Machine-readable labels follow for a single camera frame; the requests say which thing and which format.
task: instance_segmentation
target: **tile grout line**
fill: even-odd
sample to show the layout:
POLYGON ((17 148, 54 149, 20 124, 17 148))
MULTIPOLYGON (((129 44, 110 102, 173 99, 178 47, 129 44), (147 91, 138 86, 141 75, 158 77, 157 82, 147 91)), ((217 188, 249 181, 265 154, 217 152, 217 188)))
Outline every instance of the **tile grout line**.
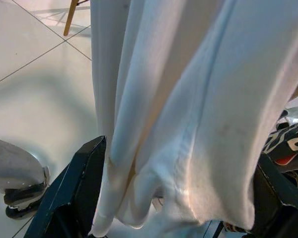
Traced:
POLYGON ((83 56, 85 56, 86 58, 88 58, 91 61, 91 58, 88 57, 87 55, 85 55, 82 51, 80 51, 78 48, 76 48, 75 46, 73 46, 70 42, 67 42, 70 46, 72 46, 75 50, 77 50, 78 52, 80 52, 83 56))
POLYGON ((15 70, 14 72, 12 72, 11 74, 7 75, 6 77, 4 77, 3 79, 0 80, 0 82, 4 81, 6 78, 10 77, 11 75, 13 75, 14 73, 18 72, 19 70, 23 69, 24 67, 28 66, 29 64, 31 64, 32 62, 36 61, 38 58, 42 57, 43 55, 47 54, 48 52, 54 50, 57 46, 63 44, 65 41, 62 41, 61 43, 57 44, 56 46, 54 46, 53 48, 49 49, 48 51, 46 51, 45 53, 39 55, 37 58, 31 60, 29 63, 26 63, 24 66, 18 68, 17 70, 15 70))
POLYGON ((44 25, 46 28, 48 28, 50 31, 52 31, 54 34, 56 34, 58 37, 60 37, 63 41, 65 41, 65 39, 63 39, 59 34, 57 34, 55 31, 53 31, 51 28, 47 27, 42 21, 40 21, 37 17, 35 17, 31 12, 27 11, 24 7, 22 7, 20 4, 18 4, 15 0, 12 0, 12 2, 14 2, 15 4, 17 4, 20 8, 22 8, 24 11, 26 11, 27 13, 29 13, 32 17, 34 17, 34 19, 36 19, 37 21, 39 21, 42 25, 44 25))
POLYGON ((210 223, 209 223, 209 225, 208 225, 208 228, 207 228, 207 230, 205 231, 205 233, 204 233, 204 235, 203 235, 203 238, 204 238, 205 235, 207 234, 207 232, 208 232, 208 230, 209 230, 209 228, 210 228, 211 223, 212 223, 212 221, 210 221, 210 223))
POLYGON ((85 30, 87 27, 83 28, 81 31, 78 31, 77 33, 75 33, 74 35, 72 35, 71 37, 68 37, 67 39, 64 39, 62 36, 60 36, 58 33, 56 33, 55 31, 53 31, 50 27, 48 27, 47 25, 45 25, 42 21, 40 21, 39 18, 37 18, 35 15, 33 15, 31 12, 27 11, 24 7, 22 7, 20 4, 18 4, 15 0, 12 0, 15 4, 17 4, 20 8, 22 8, 24 11, 26 11, 27 13, 29 13, 32 17, 34 17, 36 20, 38 20, 42 25, 44 25, 46 28, 48 28, 50 31, 52 31, 54 34, 56 34, 58 37, 60 37, 63 41, 67 41, 69 39, 71 39, 72 37, 76 36, 77 34, 79 34, 81 31, 85 30))
POLYGON ((90 25, 84 27, 82 30, 78 31, 77 33, 75 33, 74 35, 72 35, 71 37, 67 38, 66 40, 64 41, 68 41, 70 40, 71 38, 73 38, 74 36, 78 35, 79 33, 81 33, 83 30, 86 30, 88 27, 90 27, 90 25))
POLYGON ((26 226, 26 224, 28 224, 33 219, 34 216, 35 214, 12 236, 12 238, 14 238, 26 226))

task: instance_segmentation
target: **chair leg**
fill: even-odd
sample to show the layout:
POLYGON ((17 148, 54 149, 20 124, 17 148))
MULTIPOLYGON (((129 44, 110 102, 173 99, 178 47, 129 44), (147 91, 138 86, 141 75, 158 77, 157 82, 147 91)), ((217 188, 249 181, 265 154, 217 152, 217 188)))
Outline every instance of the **chair leg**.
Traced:
POLYGON ((72 2, 71 2, 69 15, 68 15, 68 18, 67 18, 66 24, 65 24, 64 36, 67 36, 69 34, 70 26, 72 23, 72 19, 74 16, 74 12, 75 12, 77 3, 78 3, 78 0, 72 0, 72 2))

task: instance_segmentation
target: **gray metal object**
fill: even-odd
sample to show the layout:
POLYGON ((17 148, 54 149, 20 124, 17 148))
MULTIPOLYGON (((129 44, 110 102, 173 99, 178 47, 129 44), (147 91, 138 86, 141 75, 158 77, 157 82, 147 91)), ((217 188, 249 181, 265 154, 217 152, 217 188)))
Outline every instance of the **gray metal object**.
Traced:
POLYGON ((35 157, 0 140, 0 189, 21 189, 44 181, 44 170, 35 157))
POLYGON ((293 108, 287 108, 288 115, 285 116, 285 120, 290 125, 297 124, 298 123, 298 107, 293 108))

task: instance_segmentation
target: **hanging garment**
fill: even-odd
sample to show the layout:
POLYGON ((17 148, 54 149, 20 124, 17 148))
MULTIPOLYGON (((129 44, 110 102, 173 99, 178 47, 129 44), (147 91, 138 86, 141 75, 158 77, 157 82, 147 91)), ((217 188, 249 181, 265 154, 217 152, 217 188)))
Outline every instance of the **hanging garment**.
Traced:
POLYGON ((251 229, 255 167, 298 84, 298 1, 91 1, 91 30, 110 144, 91 233, 115 216, 139 237, 209 220, 251 229))

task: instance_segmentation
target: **floor tile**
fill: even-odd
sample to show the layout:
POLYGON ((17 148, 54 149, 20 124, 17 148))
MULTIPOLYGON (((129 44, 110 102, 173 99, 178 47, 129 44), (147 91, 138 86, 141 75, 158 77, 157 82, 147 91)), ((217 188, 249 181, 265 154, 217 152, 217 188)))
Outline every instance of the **floor tile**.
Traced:
POLYGON ((0 0, 0 80, 60 42, 60 37, 14 2, 0 0))
POLYGON ((5 215, 6 205, 0 193, 0 238, 11 238, 25 223, 26 219, 13 220, 5 215))
POLYGON ((12 238, 24 238, 26 231, 28 230, 33 217, 30 218, 27 223, 22 227, 12 238))
POLYGON ((91 61, 68 43, 0 82, 0 139, 49 166, 52 180, 96 136, 91 61))
POLYGON ((64 39, 90 25, 89 2, 76 7, 69 35, 63 36, 71 0, 14 0, 64 39))
POLYGON ((91 59, 91 32, 90 27, 79 32, 68 40, 68 42, 91 59))

